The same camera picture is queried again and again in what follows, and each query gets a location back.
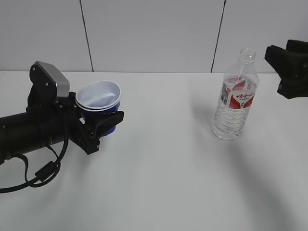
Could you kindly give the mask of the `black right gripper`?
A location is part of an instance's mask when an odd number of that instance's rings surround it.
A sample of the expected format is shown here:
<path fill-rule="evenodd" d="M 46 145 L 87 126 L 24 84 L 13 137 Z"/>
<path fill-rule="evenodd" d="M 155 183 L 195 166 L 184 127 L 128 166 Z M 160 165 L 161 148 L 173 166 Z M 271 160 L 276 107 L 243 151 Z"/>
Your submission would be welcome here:
<path fill-rule="evenodd" d="M 268 46 L 264 58 L 280 76 L 280 95 L 287 99 L 308 97 L 307 42 L 289 39 L 285 49 Z"/>

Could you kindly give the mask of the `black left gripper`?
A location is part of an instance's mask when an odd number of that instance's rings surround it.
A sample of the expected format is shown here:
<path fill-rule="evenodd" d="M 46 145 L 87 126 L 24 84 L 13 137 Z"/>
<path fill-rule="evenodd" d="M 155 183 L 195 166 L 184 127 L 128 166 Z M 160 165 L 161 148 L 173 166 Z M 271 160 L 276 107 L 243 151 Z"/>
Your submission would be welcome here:
<path fill-rule="evenodd" d="M 90 113 L 85 116 L 85 125 L 82 124 L 80 108 L 76 103 L 76 93 L 72 91 L 67 97 L 58 97 L 57 102 L 49 103 L 48 108 L 51 122 L 48 145 L 64 141 L 64 129 L 67 128 L 68 139 L 86 154 L 99 151 L 99 138 L 111 134 L 124 118 L 123 111 Z"/>

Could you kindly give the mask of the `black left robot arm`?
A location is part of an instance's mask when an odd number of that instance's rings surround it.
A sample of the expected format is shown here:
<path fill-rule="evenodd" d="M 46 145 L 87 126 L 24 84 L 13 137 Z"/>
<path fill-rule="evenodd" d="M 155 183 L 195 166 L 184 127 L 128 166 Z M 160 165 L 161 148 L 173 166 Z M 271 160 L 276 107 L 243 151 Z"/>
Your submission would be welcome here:
<path fill-rule="evenodd" d="M 89 113 L 82 123 L 81 109 L 75 103 L 75 93 L 46 104 L 35 102 L 26 112 L 0 119 L 0 162 L 15 156 L 64 141 L 75 143 L 87 155 L 100 147 L 106 136 L 123 121 L 124 112 Z"/>

